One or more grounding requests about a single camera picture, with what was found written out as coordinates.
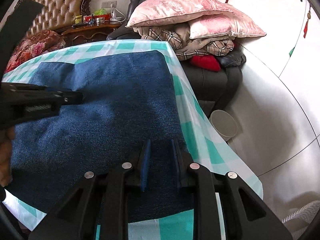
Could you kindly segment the left forearm black sleeve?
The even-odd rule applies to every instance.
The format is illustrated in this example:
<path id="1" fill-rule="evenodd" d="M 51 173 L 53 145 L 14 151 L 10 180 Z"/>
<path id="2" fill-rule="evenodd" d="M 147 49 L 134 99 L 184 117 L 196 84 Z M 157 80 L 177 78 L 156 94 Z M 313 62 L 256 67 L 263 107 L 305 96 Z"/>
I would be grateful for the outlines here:
<path id="1" fill-rule="evenodd" d="M 1 29 L 1 80 L 16 45 L 25 36 L 43 7 L 44 5 L 32 0 L 21 2 Z"/>

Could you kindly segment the person's left hand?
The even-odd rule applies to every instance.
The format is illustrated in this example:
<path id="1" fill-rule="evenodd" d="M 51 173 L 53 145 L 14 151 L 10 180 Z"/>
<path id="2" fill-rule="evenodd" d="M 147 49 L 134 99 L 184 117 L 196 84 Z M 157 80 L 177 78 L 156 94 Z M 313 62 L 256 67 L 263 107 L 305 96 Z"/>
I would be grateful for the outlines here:
<path id="1" fill-rule="evenodd" d="M 0 183 L 2 187 L 7 186 L 11 181 L 11 156 L 12 141 L 15 139 L 15 128 L 1 131 L 3 140 L 1 141 L 1 158 L 0 158 Z"/>

